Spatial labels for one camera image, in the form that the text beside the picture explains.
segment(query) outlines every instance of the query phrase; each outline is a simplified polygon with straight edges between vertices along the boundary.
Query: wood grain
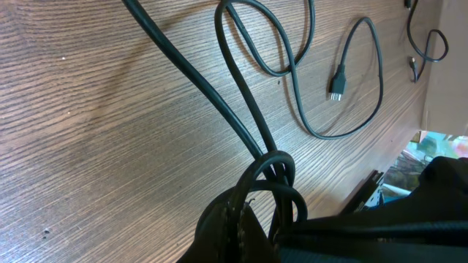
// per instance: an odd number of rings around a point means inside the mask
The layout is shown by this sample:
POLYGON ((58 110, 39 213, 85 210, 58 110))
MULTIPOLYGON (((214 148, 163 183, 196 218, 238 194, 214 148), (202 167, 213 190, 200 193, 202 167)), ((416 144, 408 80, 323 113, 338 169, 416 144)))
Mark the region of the wood grain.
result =
MULTIPOLYGON (((304 0, 262 1, 297 53, 309 18, 304 0)), ((142 1, 173 44, 260 135, 222 59, 214 32, 217 1, 142 1)), ((290 77, 253 63, 230 21, 224 27, 239 68, 279 149, 296 161, 296 188, 309 217, 337 214, 373 169, 385 171, 419 128, 429 70, 410 82, 402 1, 316 2, 314 44, 298 67, 313 127, 345 132, 378 96, 369 30, 355 34, 349 88, 340 103, 326 86, 353 21, 376 24, 384 58, 382 108, 362 132, 322 141, 297 121, 290 77)), ((413 20, 422 45, 440 3, 424 0, 413 20)), ((265 18, 236 5, 260 54, 274 69, 285 51, 265 18)), ((119 1, 0 3, 0 261, 172 262, 193 238, 204 207, 234 186, 252 162, 208 100, 163 56, 119 1)), ((256 194, 264 227, 270 194, 256 194)))

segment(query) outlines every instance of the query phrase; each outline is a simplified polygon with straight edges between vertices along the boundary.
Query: power cord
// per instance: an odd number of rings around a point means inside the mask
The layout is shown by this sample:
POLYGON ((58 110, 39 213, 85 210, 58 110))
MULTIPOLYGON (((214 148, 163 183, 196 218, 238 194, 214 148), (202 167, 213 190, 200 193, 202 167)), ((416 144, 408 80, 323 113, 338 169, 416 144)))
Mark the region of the power cord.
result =
POLYGON ((411 20, 412 20, 412 16, 415 14, 415 10, 416 10, 416 6, 418 5, 418 2, 419 2, 419 0, 415 0, 414 4, 411 5, 411 0, 404 0, 404 6, 407 9, 409 9, 409 13, 410 13, 409 17, 408 17, 408 23, 407 23, 408 40, 409 40, 409 43, 411 43, 411 46, 415 49, 416 53, 421 58, 423 58, 423 64, 421 65, 419 73, 418 73, 418 64, 416 63, 416 59, 413 58, 413 57, 409 58, 408 63, 409 63, 409 67, 411 67, 411 69, 412 69, 412 73, 413 73, 413 76, 414 76, 413 77, 413 82, 414 83, 416 83, 419 80, 421 74, 423 74, 423 70, 424 70, 424 67, 426 66, 427 61, 439 62, 442 59, 444 59, 444 57, 448 54, 448 41, 447 41, 447 38, 445 38, 445 35, 439 29, 430 30, 429 35, 427 36, 426 49, 424 50, 424 53, 418 48, 415 41, 412 39, 412 36, 411 36, 411 20), (440 38, 442 38, 442 41, 444 42, 445 50, 444 50, 444 53, 440 56, 440 58, 431 58, 430 56, 428 56, 429 41, 431 40, 432 33, 437 33, 440 36, 440 38))
MULTIPOLYGON (((252 93, 246 84, 244 77, 242 76, 240 70, 238 69, 237 65, 235 64, 234 58, 230 52, 229 46, 227 44, 224 30, 222 26, 222 13, 225 9, 229 12, 230 16, 233 18, 236 26, 238 27, 239 31, 241 32, 242 36, 246 40, 249 49, 252 52, 257 63, 260 67, 267 72, 268 74, 274 77, 281 77, 286 75, 287 73, 291 73, 292 75, 292 84, 295 93, 295 100, 298 105, 298 111, 301 116, 301 120, 306 127, 306 129, 315 137, 323 140, 331 140, 331 139, 338 139, 347 137, 351 134, 362 129, 365 125, 367 125, 372 118, 376 115, 380 105, 382 104, 382 96, 383 96, 383 65, 382 65, 382 53, 380 50, 380 44, 377 38, 377 32, 374 27, 374 24, 369 18, 361 18, 352 28, 350 35, 347 38, 346 44, 344 46, 343 55, 341 57, 341 63, 338 66, 335 76, 333 77, 332 85, 331 85, 331 98, 334 100, 340 100, 341 95, 344 93, 344 89, 346 87, 346 78, 344 76, 344 62, 346 60, 346 55, 348 48, 350 46, 350 41, 352 39, 353 34, 357 27, 362 23, 365 22, 369 25, 371 29, 372 37, 374 38, 374 44, 377 49, 377 57, 379 63, 379 82, 380 82, 380 94, 379 99, 377 101, 377 105, 372 112, 372 114, 359 126, 354 128, 352 131, 349 131, 344 134, 333 135, 333 136, 325 136, 318 134, 315 132, 309 125, 305 113, 303 111, 303 105, 301 101, 301 95, 299 92, 298 87, 298 77, 296 73, 296 67, 302 61, 303 57, 306 55, 307 51, 309 50, 313 36, 314 36, 314 27, 315 27, 315 7, 314 1, 309 1, 309 12, 310 12, 310 27, 309 27, 309 36, 306 42, 306 47, 299 53, 297 58, 294 58, 293 52, 290 47, 289 40, 287 38, 284 29, 280 22, 276 19, 274 14, 268 10, 265 6, 263 6, 260 2, 255 0, 221 0, 218 4, 218 7, 215 11, 214 21, 215 21, 215 29, 216 29, 216 36, 218 38, 219 47, 221 48, 222 55, 226 61, 227 67, 229 68, 234 81, 236 82, 239 90, 244 97, 247 106, 249 107, 250 112, 252 113, 252 117, 255 120, 255 123, 258 126, 262 139, 265 143, 265 146, 268 150, 267 154, 263 154, 260 150, 260 147, 255 142, 252 135, 246 129, 246 127, 242 124, 242 122, 238 119, 235 113, 229 108, 227 103, 223 100, 223 98, 216 92, 216 90, 211 86, 211 84, 179 53, 176 47, 169 41, 169 39, 162 33, 162 31, 158 28, 154 21, 149 17, 148 13, 143 9, 140 3, 137 0, 122 0, 127 9, 130 11, 134 19, 140 24, 143 30, 149 35, 149 37, 153 40, 153 42, 159 47, 159 49, 169 58, 169 60, 182 72, 186 77, 190 79, 194 83, 195 86, 207 97, 207 99, 215 106, 215 108, 221 113, 224 119, 231 125, 234 129, 235 133, 241 138, 244 145, 247 147, 249 152, 255 158, 255 161, 252 165, 245 171, 245 176, 243 175, 242 178, 246 177, 247 179, 242 179, 239 181, 238 185, 229 190, 227 194, 222 194, 219 198, 215 199, 216 202, 226 202, 227 199, 230 200, 230 204, 234 204, 233 210, 240 206, 239 200, 242 200, 242 197, 248 191, 257 191, 257 190, 270 190, 273 193, 273 197, 276 202, 276 211, 273 215, 273 221, 271 223, 271 228, 269 232, 269 239, 272 241, 276 230, 280 226, 290 226, 293 222, 293 206, 292 201, 296 203, 297 206, 301 207, 300 217, 299 219, 303 219, 304 216, 306 217, 306 213, 304 213, 304 202, 303 199, 298 197, 298 193, 294 191, 288 190, 289 188, 293 187, 294 184, 294 172, 295 170, 292 168, 294 165, 293 159, 284 152, 278 151, 276 148, 276 144, 274 142, 273 136, 270 133, 267 123, 260 112, 260 108, 258 107, 252 93), (248 4, 257 10, 259 10, 262 14, 264 14, 270 22, 275 26, 276 30, 278 30, 284 46, 286 47, 287 57, 289 60, 290 65, 283 69, 282 71, 275 72, 270 69, 265 62, 262 60, 260 55, 258 54, 256 47, 253 44, 253 41, 250 39, 249 34, 247 33, 244 25, 242 24, 241 19, 237 15, 232 3, 238 2, 242 4, 248 4), (262 183, 253 183, 255 181, 258 173, 262 171, 267 179, 266 182, 262 183)), ((203 225, 203 216, 200 218, 198 227, 203 225)))

